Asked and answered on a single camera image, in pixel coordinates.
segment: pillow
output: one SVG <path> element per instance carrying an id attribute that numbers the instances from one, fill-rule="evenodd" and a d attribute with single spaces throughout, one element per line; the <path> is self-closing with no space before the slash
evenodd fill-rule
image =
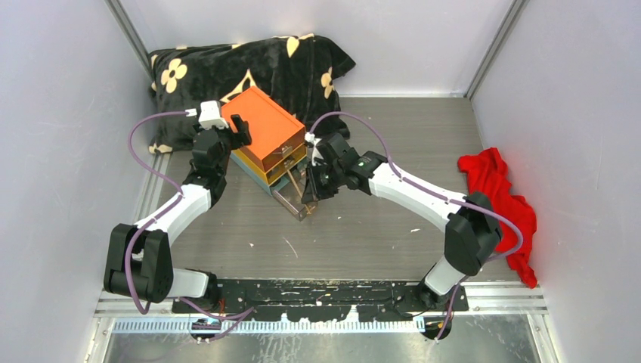
<path id="1" fill-rule="evenodd" d="M 246 44 L 178 47 L 152 51 L 151 85 L 159 112 L 195 108 L 200 102 L 229 102 L 255 85 L 307 128 L 324 113 L 340 110 L 333 80 L 356 63 L 323 36 L 283 36 Z M 329 117 L 317 135 L 349 130 Z M 152 153 L 190 150 L 196 132 L 182 116 L 160 119 Z"/>

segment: black mounting plate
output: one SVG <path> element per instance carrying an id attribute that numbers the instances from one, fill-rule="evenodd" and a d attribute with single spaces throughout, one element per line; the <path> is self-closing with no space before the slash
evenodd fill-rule
<path id="1" fill-rule="evenodd" d="M 290 321 L 341 321 L 352 306 L 358 311 L 359 321 L 408 321 L 413 315 L 430 311 L 419 300 L 417 285 L 418 281 L 218 280 L 224 313 L 238 314 L 253 306 L 255 311 L 248 319 L 257 321 L 280 321 L 283 313 Z M 469 310 L 465 287 L 454 297 L 453 310 Z M 172 311 L 195 312 L 176 302 Z"/>

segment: red towel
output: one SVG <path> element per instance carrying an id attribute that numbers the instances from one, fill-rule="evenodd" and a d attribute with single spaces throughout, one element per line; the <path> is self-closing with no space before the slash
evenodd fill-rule
<path id="1" fill-rule="evenodd" d="M 523 246 L 516 253 L 507 256 L 507 264 L 516 270 L 530 288 L 537 286 L 534 270 L 528 265 L 532 251 L 532 235 L 537 231 L 537 216 L 521 195 L 511 195 L 512 183 L 507 180 L 507 164 L 495 147 L 482 151 L 479 155 L 468 155 L 459 159 L 459 170 L 467 173 L 467 188 L 470 193 L 480 191 L 487 195 L 496 213 L 506 217 L 523 233 Z M 516 245 L 516 234 L 500 223 L 503 239 L 495 249 L 505 252 Z"/>

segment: wood grain surface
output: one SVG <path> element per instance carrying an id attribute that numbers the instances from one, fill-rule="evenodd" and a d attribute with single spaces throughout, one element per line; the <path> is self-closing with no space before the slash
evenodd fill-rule
<path id="1" fill-rule="evenodd" d="M 481 151 L 472 106 L 464 98 L 344 98 L 344 111 L 371 122 L 403 169 L 453 191 L 467 192 L 457 160 Z M 362 125 L 344 118 L 359 153 L 382 154 Z M 189 152 L 172 155 L 168 174 L 182 182 Z M 172 246 L 175 267 L 227 278 L 419 280 L 443 253 L 444 235 L 387 200 L 342 189 L 298 222 L 230 162 L 221 201 Z M 161 203 L 175 190 L 165 185 Z M 517 281 L 504 261 L 472 281 Z"/>

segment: orange drawer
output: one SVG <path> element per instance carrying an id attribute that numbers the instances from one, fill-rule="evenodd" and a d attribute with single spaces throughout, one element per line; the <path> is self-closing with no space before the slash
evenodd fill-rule
<path id="1" fill-rule="evenodd" d="M 307 156 L 307 149 L 305 148 L 305 145 L 300 145 L 292 153 L 286 154 L 285 158 L 277 163 L 273 168 L 269 169 L 267 172 L 263 172 L 256 166 L 256 164 L 252 163 L 247 155 L 240 152 L 240 150 L 234 150 L 232 152 L 267 185 L 272 185 L 277 182 L 281 176 L 285 175 L 287 170 L 293 168 Z"/>
<path id="2" fill-rule="evenodd" d="M 305 127 L 258 87 L 245 90 L 222 107 L 222 116 L 232 128 L 231 115 L 235 114 L 249 123 L 252 136 L 252 144 L 240 152 L 263 172 L 273 169 L 305 140 Z"/>

